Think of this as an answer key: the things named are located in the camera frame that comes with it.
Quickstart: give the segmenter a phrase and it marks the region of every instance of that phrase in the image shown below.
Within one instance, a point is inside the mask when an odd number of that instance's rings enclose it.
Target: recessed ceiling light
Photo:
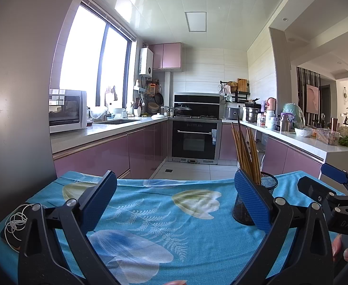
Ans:
[[[206,12],[185,12],[187,27],[189,32],[207,31],[207,13]]]

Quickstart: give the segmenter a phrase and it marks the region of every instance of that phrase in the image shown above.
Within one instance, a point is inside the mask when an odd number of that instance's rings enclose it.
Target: countertop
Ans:
[[[223,123],[235,123],[236,120],[222,120]],[[322,143],[321,141],[316,140],[314,137],[297,137],[296,134],[278,132],[271,129],[268,129],[264,126],[257,126],[256,123],[240,121],[242,125],[248,126],[255,130],[258,130],[264,134],[270,135],[278,140],[289,143],[295,147],[298,147],[310,154],[313,154],[322,160],[326,159],[327,153],[337,153],[337,152],[348,152],[348,147],[340,146],[340,145],[327,145]]]
[[[135,120],[124,124],[99,124],[93,123],[84,129],[76,129],[74,131],[66,131],[59,133],[52,133],[50,135],[51,148],[53,153],[61,152],[70,148],[90,143],[106,137],[130,132],[134,129],[148,126],[167,120],[168,118],[161,118],[153,120],[152,118],[125,118],[125,120]]]

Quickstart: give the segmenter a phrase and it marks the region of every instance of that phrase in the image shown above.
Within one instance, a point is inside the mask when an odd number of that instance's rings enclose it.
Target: toaster oven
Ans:
[[[87,92],[50,89],[48,97],[50,133],[87,126]]]

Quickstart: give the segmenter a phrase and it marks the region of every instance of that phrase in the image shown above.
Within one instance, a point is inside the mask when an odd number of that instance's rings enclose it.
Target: sink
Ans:
[[[110,120],[110,121],[100,122],[99,124],[123,124],[123,123],[135,122],[135,121],[138,121],[138,120]]]

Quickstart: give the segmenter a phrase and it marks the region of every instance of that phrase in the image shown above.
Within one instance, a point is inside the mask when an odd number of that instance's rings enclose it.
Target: hand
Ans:
[[[342,241],[341,241],[342,235],[339,234],[336,236],[334,241],[332,242],[331,246],[333,248],[333,258],[334,261],[336,260],[336,255],[341,251],[342,249]],[[344,260],[348,262],[348,248],[343,253]]]

